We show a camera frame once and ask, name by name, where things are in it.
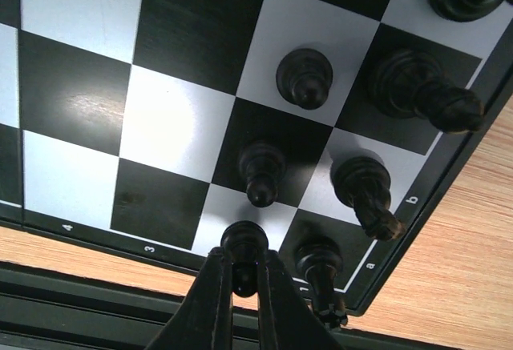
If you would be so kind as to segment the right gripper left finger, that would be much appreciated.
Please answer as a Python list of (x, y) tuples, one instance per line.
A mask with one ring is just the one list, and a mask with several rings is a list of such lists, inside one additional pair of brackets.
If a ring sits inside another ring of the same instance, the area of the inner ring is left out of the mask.
[(176, 314), (147, 348), (231, 349), (232, 333), (232, 257), (214, 247)]

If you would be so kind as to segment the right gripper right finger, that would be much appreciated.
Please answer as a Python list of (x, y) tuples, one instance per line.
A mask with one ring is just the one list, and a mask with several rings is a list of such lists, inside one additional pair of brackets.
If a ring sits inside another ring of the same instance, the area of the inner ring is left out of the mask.
[(258, 332), (261, 349), (339, 349), (309, 310), (274, 250), (257, 257)]

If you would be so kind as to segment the black chess board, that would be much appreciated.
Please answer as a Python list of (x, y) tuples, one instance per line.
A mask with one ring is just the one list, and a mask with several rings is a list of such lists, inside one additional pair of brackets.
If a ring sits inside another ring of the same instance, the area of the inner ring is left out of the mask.
[[(333, 68), (316, 110), (277, 89), (300, 48)], [(471, 136), (370, 101), (370, 71), (402, 48), (434, 56), (487, 109), (512, 60), (512, 4), (454, 22), (428, 0), (1, 0), (1, 224), (192, 274), (250, 220), (305, 297), (295, 251), (327, 236), (343, 259), (335, 290), (360, 316)], [(287, 164), (263, 208), (237, 168), (257, 140)], [(357, 156), (389, 172), (402, 237), (368, 237), (337, 199), (333, 174)]]

